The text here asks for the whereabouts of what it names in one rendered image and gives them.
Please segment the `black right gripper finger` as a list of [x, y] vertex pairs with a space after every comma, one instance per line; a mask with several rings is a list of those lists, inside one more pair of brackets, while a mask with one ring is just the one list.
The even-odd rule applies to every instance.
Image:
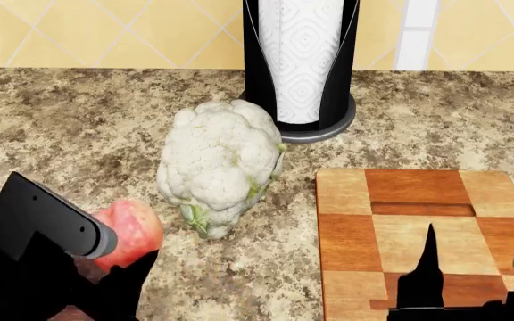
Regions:
[[398, 309], [442, 309], [444, 275], [439, 267], [436, 236], [429, 224], [424, 250], [417, 266], [399, 277], [396, 307]]

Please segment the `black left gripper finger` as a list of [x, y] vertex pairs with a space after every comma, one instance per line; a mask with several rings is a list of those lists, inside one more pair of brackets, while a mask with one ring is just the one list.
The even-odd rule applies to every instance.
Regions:
[[127, 267], [115, 265], [95, 284], [77, 271], [70, 272], [66, 304], [95, 321], [139, 321], [137, 307], [142, 287], [157, 257], [158, 251], [150, 251]]

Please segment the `checkered wooden cutting board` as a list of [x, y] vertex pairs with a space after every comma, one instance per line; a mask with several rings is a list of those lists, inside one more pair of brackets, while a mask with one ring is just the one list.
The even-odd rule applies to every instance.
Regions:
[[388, 321], [433, 224], [444, 307], [514, 291], [514, 184], [500, 171], [322, 169], [316, 175], [323, 321]]

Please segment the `white cauliflower head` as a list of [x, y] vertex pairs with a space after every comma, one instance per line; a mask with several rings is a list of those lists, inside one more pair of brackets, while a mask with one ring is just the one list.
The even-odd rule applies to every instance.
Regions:
[[230, 232], [282, 173], [286, 145], [261, 106], [237, 99], [182, 109], [157, 169], [163, 197], [203, 238]]

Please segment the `black paper towel holder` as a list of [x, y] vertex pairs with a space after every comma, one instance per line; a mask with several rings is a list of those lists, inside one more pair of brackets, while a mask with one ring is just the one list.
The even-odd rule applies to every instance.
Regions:
[[296, 125], [277, 120], [276, 90], [259, 39], [258, 0], [243, 0], [245, 91], [241, 98], [261, 106], [272, 117], [283, 141], [323, 141], [344, 132], [354, 120], [356, 105], [350, 87], [359, 9], [360, 0], [344, 0], [340, 47], [321, 94], [319, 120]]

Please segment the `white paper towel roll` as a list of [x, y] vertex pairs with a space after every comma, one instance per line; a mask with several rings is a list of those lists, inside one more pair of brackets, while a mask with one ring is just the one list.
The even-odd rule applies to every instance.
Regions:
[[258, 0], [258, 9], [277, 120], [318, 121], [321, 94], [340, 47], [344, 0]]

